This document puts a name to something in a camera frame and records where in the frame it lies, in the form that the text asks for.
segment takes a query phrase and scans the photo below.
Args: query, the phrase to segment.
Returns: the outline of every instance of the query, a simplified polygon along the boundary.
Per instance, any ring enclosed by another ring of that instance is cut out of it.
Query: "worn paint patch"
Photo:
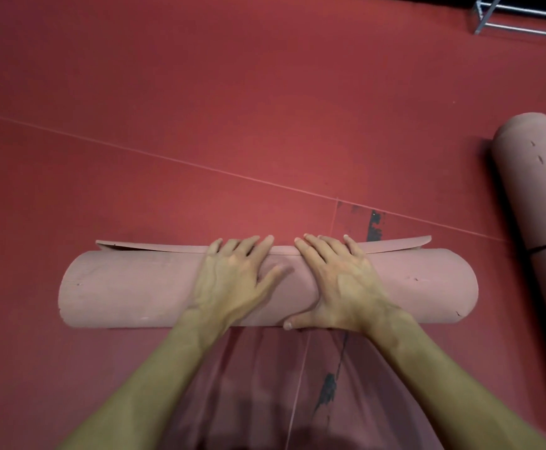
[[[367,229],[367,241],[378,242],[382,239],[382,230],[379,227],[382,223],[382,214],[375,210],[371,210],[371,218],[369,219],[369,227]]]
[[[344,360],[344,352],[346,349],[346,344],[348,343],[348,332],[344,332],[344,341],[342,343],[342,352],[339,354],[338,369],[333,373],[327,373],[325,379],[323,380],[323,386],[321,391],[318,394],[317,405],[314,408],[313,415],[317,412],[321,406],[327,406],[335,398],[335,391],[338,387],[339,371],[342,367],[342,362]]]

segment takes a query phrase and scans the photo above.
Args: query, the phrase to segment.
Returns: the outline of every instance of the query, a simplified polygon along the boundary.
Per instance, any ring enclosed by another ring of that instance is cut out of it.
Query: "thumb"
[[[294,314],[285,319],[283,323],[284,330],[292,330],[306,327],[317,327],[317,319],[315,316],[315,310],[301,312],[300,314]]]
[[[291,272],[290,267],[275,265],[258,283],[259,295],[269,294]]]

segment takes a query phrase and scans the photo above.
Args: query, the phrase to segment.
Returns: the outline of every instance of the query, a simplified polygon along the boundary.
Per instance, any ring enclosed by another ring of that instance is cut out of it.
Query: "finger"
[[[290,267],[275,265],[256,286],[258,295],[268,295],[291,272],[292,268]]]
[[[325,235],[319,235],[318,237],[324,242],[326,242],[338,256],[350,255],[350,251],[348,250],[346,245],[344,245],[344,243],[342,243],[341,241],[336,240],[335,238],[326,237]]]
[[[319,268],[325,265],[325,261],[317,250],[310,246],[306,241],[301,238],[296,238],[294,244],[313,273],[317,272]]]
[[[255,247],[252,252],[249,255],[249,258],[254,260],[254,263],[257,266],[260,266],[262,264],[265,257],[267,257],[267,254],[269,254],[269,251],[271,247],[273,246],[273,242],[275,241],[275,237],[272,235],[267,235],[264,240],[262,240],[257,247]]]
[[[365,253],[360,249],[358,243],[356,243],[352,238],[350,238],[347,235],[344,235],[344,240],[346,241],[346,245],[348,245],[348,248],[350,249],[350,252],[352,253],[352,256],[363,258],[365,256]]]
[[[283,323],[284,330],[292,330],[307,327],[317,327],[317,319],[314,311],[301,312],[285,319]]]
[[[218,240],[213,241],[208,249],[206,250],[207,256],[214,256],[216,253],[219,252],[219,248],[221,247],[221,242],[223,241],[222,238],[219,238]]]
[[[260,235],[254,235],[253,237],[246,238],[242,240],[238,247],[235,249],[234,253],[238,253],[242,256],[247,256],[250,252],[250,249],[254,248],[254,243],[258,241]]]
[[[320,238],[315,237],[314,235],[310,235],[309,233],[304,234],[304,240],[309,242],[314,247],[314,249],[317,250],[317,252],[321,255],[325,262],[330,262],[331,259],[337,256],[337,254],[334,253],[333,249],[331,249],[331,246],[329,246]]]
[[[229,239],[227,243],[221,248],[219,251],[219,254],[222,256],[231,256],[233,253],[233,249],[235,249],[239,245],[239,240],[236,239]]]

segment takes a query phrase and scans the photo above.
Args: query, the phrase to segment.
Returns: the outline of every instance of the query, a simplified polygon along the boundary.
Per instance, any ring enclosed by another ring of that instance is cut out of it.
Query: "forearm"
[[[156,351],[61,448],[155,448],[202,358],[224,330],[197,311],[186,311]]]
[[[446,355],[406,312],[387,307],[369,339],[408,387],[447,449],[546,449],[546,440]]]

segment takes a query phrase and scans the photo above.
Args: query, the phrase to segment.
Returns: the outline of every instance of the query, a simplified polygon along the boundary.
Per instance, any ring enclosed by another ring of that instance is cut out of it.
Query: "person's left arm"
[[[213,242],[194,287],[193,304],[133,375],[60,446],[60,449],[155,448],[204,355],[236,320],[283,278],[275,266],[260,282],[258,269],[273,245],[269,235]]]

